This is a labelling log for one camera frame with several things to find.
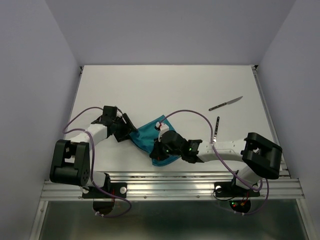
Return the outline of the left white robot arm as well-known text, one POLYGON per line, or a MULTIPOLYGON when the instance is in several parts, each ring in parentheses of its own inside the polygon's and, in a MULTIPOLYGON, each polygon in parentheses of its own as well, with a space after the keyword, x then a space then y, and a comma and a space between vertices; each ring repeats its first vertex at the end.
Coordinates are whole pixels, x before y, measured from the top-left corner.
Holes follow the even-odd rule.
POLYGON ((69 123, 64 128, 64 134, 79 134, 56 142, 49 179, 53 183, 94 188, 100 197, 106 197, 111 193, 110 177, 94 171, 92 162, 95 146, 110 136, 114 136, 117 142, 129 140, 130 134, 138 130, 118 107, 104 106, 98 109, 102 111, 101 116, 91 122, 88 128, 69 129, 69 123))

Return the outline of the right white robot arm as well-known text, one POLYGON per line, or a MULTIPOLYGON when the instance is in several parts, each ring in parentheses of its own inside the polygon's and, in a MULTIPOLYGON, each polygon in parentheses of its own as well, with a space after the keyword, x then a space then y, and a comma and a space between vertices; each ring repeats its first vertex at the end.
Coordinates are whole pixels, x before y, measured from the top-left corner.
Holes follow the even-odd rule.
POLYGON ((254 185, 262 179, 279 178, 282 154, 283 149, 279 145, 255 132, 248 133, 243 140, 207 142, 187 140, 169 130, 154 139, 149 156, 158 162, 170 156, 181 157, 190 164, 220 161, 235 178, 230 182, 231 192, 242 195, 248 189, 260 191, 254 185))

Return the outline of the metal fork black handle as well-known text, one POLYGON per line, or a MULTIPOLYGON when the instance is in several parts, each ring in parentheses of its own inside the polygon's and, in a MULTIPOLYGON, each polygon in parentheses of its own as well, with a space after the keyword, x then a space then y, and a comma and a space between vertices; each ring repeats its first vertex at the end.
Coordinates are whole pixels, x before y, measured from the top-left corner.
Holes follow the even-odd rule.
POLYGON ((217 136, 218 136, 218 129, 219 129, 219 123, 220 123, 220 117, 218 116, 216 118, 215 128, 214 128, 214 134, 213 134, 213 142, 217 142, 217 136))

